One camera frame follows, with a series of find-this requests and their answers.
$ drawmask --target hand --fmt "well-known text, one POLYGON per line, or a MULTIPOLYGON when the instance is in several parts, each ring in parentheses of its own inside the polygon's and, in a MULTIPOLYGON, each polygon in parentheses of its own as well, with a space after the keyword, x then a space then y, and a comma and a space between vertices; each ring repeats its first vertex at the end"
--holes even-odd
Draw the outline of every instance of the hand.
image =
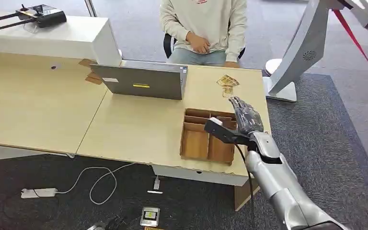
POLYGON ((209 41, 203 37, 200 37, 193 32, 188 32, 187 37, 185 38, 187 42, 190 43, 193 50, 199 54, 208 54, 209 53, 209 41))
POLYGON ((253 107, 241 100, 239 97, 231 97, 229 101, 235 110, 238 131, 244 135, 249 135, 253 131, 263 132, 263 122, 260 114, 253 107))
POLYGON ((241 66, 239 65, 239 63, 238 63, 238 62, 225 61, 225 64, 223 64, 223 67, 228 67, 228 68, 240 68, 241 66))

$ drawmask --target white shelf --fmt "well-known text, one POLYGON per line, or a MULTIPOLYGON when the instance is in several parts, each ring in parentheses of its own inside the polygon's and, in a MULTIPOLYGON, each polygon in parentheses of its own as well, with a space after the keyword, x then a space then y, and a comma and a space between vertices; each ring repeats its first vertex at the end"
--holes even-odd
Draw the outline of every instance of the white shelf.
MULTIPOLYGON (((0 12, 0 16, 14 12, 0 12)), ((0 21, 0 26, 18 22, 0 21)), ((104 65, 122 61, 108 18, 67 16, 67 22, 31 33, 22 25, 0 30, 0 52, 95 59, 104 65)))

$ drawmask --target desk leg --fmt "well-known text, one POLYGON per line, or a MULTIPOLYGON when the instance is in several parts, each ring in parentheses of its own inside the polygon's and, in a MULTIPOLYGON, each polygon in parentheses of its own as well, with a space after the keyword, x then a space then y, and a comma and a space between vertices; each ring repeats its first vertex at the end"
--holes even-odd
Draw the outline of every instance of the desk leg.
MULTIPOLYGON (((260 190, 257 180, 252 178, 253 196, 260 190)), ((251 198, 249 180, 243 186, 235 186, 235 211, 239 211, 251 198)))

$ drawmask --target cardboard organizer box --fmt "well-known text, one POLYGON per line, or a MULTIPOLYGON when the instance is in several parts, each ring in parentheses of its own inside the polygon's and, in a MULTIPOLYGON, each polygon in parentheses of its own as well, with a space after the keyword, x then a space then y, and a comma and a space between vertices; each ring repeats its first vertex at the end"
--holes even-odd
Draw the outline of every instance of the cardboard organizer box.
POLYGON ((222 121, 222 125, 226 128, 236 129, 235 114, 186 109, 181 136, 180 155, 183 159, 216 161, 230 165, 233 161, 234 145, 222 143, 222 141, 204 130, 205 123, 211 117, 216 117, 222 121))

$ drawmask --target laptop lid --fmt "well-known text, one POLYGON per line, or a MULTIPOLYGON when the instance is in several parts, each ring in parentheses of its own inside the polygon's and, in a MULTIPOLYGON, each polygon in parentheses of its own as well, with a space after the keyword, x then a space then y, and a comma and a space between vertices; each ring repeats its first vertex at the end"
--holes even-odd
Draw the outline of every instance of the laptop lid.
POLYGON ((187 66, 142 62, 136 66, 91 65, 112 93, 182 100, 187 66))

